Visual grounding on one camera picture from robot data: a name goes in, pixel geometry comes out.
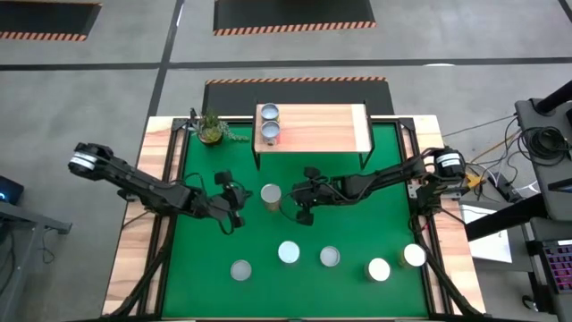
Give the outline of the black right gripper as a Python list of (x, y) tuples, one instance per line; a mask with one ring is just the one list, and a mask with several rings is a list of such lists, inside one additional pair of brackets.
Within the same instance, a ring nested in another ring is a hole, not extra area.
[(304, 168), (305, 182), (295, 183), (291, 192), (294, 203), (301, 207), (296, 214), (296, 221), (301, 225), (312, 225), (314, 214), (312, 207), (322, 205), (335, 205), (342, 200), (341, 176), (327, 177), (315, 167)]

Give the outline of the tall orange peaches can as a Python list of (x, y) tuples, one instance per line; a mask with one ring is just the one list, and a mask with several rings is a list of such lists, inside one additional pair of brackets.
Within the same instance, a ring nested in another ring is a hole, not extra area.
[(282, 190), (278, 185), (268, 183), (261, 188), (260, 198), (268, 211), (278, 211), (282, 200)]

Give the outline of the tall blue cherries can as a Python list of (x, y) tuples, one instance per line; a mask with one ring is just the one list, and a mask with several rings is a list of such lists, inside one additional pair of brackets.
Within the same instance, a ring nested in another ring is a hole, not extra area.
[(278, 257), (282, 263), (294, 264), (299, 260), (300, 248), (294, 241), (283, 241), (278, 247)]

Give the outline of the small yellow mushroom can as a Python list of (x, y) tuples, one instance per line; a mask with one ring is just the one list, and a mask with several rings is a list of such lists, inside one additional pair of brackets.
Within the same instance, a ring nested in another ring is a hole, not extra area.
[(319, 254), (320, 262), (325, 267), (335, 267), (340, 263), (341, 254), (337, 248), (333, 246), (325, 246)]

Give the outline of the small red white label can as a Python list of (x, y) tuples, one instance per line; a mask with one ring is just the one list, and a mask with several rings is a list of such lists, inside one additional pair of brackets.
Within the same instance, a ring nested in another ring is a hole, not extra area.
[(276, 145), (280, 136), (280, 132), (280, 124), (276, 121), (266, 121), (261, 125), (262, 140), (266, 145)]

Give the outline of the small salmon can pink stripe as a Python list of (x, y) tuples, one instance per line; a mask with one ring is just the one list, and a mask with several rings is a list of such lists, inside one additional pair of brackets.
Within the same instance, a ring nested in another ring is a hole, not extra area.
[(235, 281), (243, 282), (248, 280), (252, 274), (251, 265), (244, 259), (239, 259), (231, 265), (231, 277)]

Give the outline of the small green label can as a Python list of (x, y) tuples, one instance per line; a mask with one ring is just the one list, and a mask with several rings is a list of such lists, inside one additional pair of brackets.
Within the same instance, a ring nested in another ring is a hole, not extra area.
[(260, 116), (264, 122), (279, 121), (280, 110), (274, 103), (266, 103), (261, 106)]

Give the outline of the tall grey label can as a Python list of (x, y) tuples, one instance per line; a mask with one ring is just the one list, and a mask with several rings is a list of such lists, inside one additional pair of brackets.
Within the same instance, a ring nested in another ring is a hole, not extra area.
[(366, 277), (373, 282), (384, 282), (391, 275), (391, 267), (383, 258), (372, 258), (365, 265)]

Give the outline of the tall green pears can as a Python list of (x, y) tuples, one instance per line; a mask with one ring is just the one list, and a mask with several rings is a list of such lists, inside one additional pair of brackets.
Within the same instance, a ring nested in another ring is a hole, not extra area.
[(400, 251), (400, 265), (402, 267), (421, 267), (425, 262), (425, 250), (416, 243), (410, 243)]

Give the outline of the wooden shelf black metal legs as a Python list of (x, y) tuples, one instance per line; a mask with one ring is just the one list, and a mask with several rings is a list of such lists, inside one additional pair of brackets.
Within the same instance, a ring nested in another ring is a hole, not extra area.
[(263, 154), (353, 153), (365, 168), (375, 149), (371, 117), (362, 104), (276, 104), (281, 127), (274, 146), (261, 135), (261, 106), (253, 116), (251, 150), (256, 167)]

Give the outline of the potted succulent plant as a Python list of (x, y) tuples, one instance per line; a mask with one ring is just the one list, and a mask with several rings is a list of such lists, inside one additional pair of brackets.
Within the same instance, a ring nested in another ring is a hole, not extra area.
[(199, 115), (195, 108), (189, 110), (189, 124), (198, 139), (207, 147), (214, 147), (223, 143), (224, 139), (235, 142), (248, 142), (249, 136), (233, 132), (230, 125), (219, 118), (213, 111), (206, 111)]

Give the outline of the black floor mat striped edge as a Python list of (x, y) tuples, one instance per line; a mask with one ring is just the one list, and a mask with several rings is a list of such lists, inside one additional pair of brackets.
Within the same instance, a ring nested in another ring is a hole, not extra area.
[(381, 76), (214, 79), (205, 83), (204, 112), (251, 115), (257, 104), (362, 104), (371, 115), (393, 115)]
[(85, 41), (101, 9), (101, 3), (0, 0), (0, 39)]
[(216, 36), (371, 29), (370, 0), (215, 0)]

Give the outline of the black stand beam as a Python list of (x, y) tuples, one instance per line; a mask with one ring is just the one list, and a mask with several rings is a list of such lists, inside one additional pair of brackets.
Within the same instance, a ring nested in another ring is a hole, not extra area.
[(551, 219), (542, 194), (522, 199), (519, 202), (483, 216), (465, 225), (467, 240), (478, 240), (485, 236), (530, 222), (533, 218)]

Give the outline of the black round pole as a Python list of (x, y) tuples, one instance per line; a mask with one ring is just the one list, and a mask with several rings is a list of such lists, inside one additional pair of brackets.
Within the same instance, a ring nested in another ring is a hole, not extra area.
[(537, 114), (553, 115), (556, 108), (572, 100), (572, 80), (552, 92), (546, 98), (534, 103)]

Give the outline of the black metal rig frame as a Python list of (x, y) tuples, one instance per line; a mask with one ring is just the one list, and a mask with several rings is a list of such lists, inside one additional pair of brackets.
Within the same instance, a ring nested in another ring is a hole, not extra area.
[[(142, 147), (138, 156), (138, 168), (154, 177), (173, 179), (182, 169), (181, 126), (185, 116), (152, 116), (147, 120)], [(427, 148), (442, 144), (437, 117), (434, 115), (375, 115), (375, 123), (400, 121), (398, 133), (405, 136), (408, 155), (415, 148)], [(470, 258), (470, 249), (464, 227), (451, 216), (461, 217), (457, 201), (445, 199), (446, 211), (433, 218), (432, 231), (424, 234), (428, 245), (441, 252), (441, 263), (447, 275), (458, 284), (458, 289), (475, 309), (485, 312), (483, 295), (479, 286), (475, 265)], [(114, 265), (108, 283), (102, 313), (110, 314), (119, 308), (131, 288), (143, 276), (144, 270), (164, 244), (168, 225), (167, 218), (151, 215), (141, 217), (142, 204), (132, 201), (127, 204), (125, 221), (130, 226), (122, 229), (115, 253)]]

